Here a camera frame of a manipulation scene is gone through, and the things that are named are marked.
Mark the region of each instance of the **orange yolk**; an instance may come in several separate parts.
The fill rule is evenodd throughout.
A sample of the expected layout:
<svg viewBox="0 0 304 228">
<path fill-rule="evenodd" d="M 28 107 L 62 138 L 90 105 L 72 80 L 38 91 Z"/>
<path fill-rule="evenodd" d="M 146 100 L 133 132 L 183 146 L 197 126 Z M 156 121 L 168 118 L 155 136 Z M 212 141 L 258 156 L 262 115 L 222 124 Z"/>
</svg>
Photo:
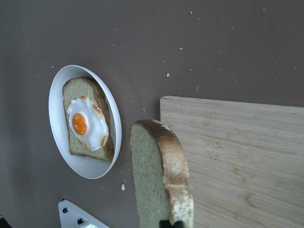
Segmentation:
<svg viewBox="0 0 304 228">
<path fill-rule="evenodd" d="M 86 119 L 80 113 L 76 113 L 72 119 L 72 126 L 79 135 L 84 135 L 87 130 Z"/>
</svg>

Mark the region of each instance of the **toast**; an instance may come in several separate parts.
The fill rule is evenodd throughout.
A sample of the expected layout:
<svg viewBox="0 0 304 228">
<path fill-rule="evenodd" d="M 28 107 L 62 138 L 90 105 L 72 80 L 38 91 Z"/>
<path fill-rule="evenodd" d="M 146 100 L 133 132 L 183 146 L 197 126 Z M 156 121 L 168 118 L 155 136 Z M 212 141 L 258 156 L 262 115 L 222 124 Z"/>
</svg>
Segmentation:
<svg viewBox="0 0 304 228">
<path fill-rule="evenodd" d="M 89 156 L 91 158 L 111 161 L 114 156 L 114 145 L 111 137 L 110 127 L 110 111 L 108 104 L 105 101 L 105 94 L 101 89 L 100 85 L 92 78 L 88 77 L 77 77 L 67 81 L 62 88 L 63 95 L 63 107 L 66 117 L 66 126 L 68 129 L 68 142 L 70 153 L 72 155 Z M 71 103 L 71 100 L 76 100 L 86 96 L 97 105 L 105 117 L 106 124 L 109 128 L 109 137 L 104 147 L 90 151 L 85 148 L 81 142 L 75 137 L 72 129 L 69 127 L 69 115 L 67 109 Z"/>
<path fill-rule="evenodd" d="M 132 169 L 140 228 L 182 221 L 193 228 L 193 198 L 184 150 L 169 127 L 141 120 L 130 130 Z"/>
</svg>

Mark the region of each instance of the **white bowl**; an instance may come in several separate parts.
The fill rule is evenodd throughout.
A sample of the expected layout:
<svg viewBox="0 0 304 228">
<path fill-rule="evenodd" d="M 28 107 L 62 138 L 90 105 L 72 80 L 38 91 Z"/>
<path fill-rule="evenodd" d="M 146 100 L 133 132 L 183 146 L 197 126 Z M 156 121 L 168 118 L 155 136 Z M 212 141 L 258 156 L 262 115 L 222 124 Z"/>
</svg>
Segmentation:
<svg viewBox="0 0 304 228">
<path fill-rule="evenodd" d="M 101 161 L 90 157 L 71 155 L 68 144 L 68 132 L 63 108 L 62 87 L 66 81 L 75 77 L 91 77 L 97 81 L 105 94 L 111 117 L 111 132 L 113 133 L 114 157 L 112 162 Z M 49 120 L 56 145 L 66 163 L 80 176 L 97 179 L 104 176 L 113 167 L 119 154 L 122 140 L 122 126 L 116 102 L 106 84 L 92 71 L 77 65 L 68 65 L 58 71 L 49 93 Z"/>
</svg>

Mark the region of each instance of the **gray table surface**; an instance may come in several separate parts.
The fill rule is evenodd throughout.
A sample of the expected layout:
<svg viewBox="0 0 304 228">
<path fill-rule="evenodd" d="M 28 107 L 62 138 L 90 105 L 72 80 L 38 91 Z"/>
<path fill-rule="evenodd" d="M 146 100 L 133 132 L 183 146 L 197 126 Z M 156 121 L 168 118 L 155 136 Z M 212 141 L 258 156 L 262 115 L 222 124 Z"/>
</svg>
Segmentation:
<svg viewBox="0 0 304 228">
<path fill-rule="evenodd" d="M 0 213 L 60 227 L 65 198 L 138 227 L 131 123 L 159 119 L 165 95 L 304 107 L 303 12 L 300 0 L 0 1 Z M 119 157 L 97 180 L 70 169 L 50 129 L 49 89 L 70 64 L 99 75 L 121 115 Z"/>
</svg>

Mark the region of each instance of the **egg white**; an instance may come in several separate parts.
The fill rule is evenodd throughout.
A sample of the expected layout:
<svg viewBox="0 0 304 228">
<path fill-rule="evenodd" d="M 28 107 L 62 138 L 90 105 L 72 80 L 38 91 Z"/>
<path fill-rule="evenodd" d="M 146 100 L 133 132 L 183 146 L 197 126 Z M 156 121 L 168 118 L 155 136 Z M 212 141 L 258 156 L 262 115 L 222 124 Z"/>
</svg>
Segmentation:
<svg viewBox="0 0 304 228">
<path fill-rule="evenodd" d="M 69 114 L 69 127 L 84 147 L 90 151 L 95 151 L 106 144 L 109 128 L 105 122 L 105 116 L 88 97 L 82 96 L 77 100 L 72 100 L 67 113 Z M 87 131 L 84 135 L 77 134 L 73 128 L 72 119 L 76 113 L 80 113 L 85 118 Z"/>
</svg>

